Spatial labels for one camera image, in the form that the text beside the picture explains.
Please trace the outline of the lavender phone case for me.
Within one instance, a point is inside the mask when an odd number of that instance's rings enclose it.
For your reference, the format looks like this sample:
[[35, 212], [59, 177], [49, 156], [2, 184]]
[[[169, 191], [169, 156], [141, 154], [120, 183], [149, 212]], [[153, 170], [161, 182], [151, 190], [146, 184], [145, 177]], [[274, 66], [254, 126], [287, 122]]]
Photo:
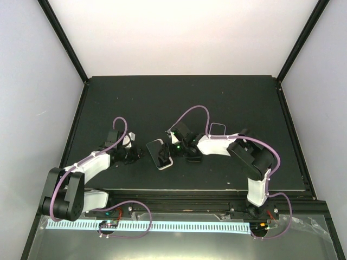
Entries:
[[225, 135], [226, 134], [226, 125], [221, 123], [211, 123], [209, 128], [210, 135]]

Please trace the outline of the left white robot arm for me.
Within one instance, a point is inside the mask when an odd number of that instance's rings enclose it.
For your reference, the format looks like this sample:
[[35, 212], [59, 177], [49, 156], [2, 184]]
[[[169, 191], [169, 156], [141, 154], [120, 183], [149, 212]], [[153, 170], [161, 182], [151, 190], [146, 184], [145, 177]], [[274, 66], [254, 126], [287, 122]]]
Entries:
[[48, 172], [38, 206], [40, 214], [56, 221], [77, 220], [82, 213], [98, 209], [104, 216], [115, 213], [117, 204], [102, 190], [85, 190], [85, 185], [96, 175], [117, 163], [132, 164], [143, 151], [134, 141], [133, 132], [111, 130], [106, 141], [81, 162], [64, 168], [54, 167]]

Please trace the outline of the black phone case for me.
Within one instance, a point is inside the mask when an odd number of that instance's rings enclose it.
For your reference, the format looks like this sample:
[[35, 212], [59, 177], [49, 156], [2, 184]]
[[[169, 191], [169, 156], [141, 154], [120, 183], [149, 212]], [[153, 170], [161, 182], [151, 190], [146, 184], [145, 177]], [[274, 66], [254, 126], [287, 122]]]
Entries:
[[186, 155], [185, 159], [191, 163], [200, 163], [202, 161], [202, 155]]

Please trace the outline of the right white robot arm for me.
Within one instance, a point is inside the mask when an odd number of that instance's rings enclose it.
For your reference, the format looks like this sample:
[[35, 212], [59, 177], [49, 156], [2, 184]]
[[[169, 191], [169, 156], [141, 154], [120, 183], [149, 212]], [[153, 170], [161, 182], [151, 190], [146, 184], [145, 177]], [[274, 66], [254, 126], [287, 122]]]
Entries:
[[234, 157], [247, 177], [246, 212], [253, 219], [260, 218], [266, 212], [270, 176], [278, 169], [280, 158], [272, 147], [247, 134], [247, 129], [232, 135], [198, 134], [179, 122], [167, 131], [171, 142], [159, 145], [155, 159], [160, 166], [169, 166], [174, 156], [191, 162], [200, 162], [204, 155]]

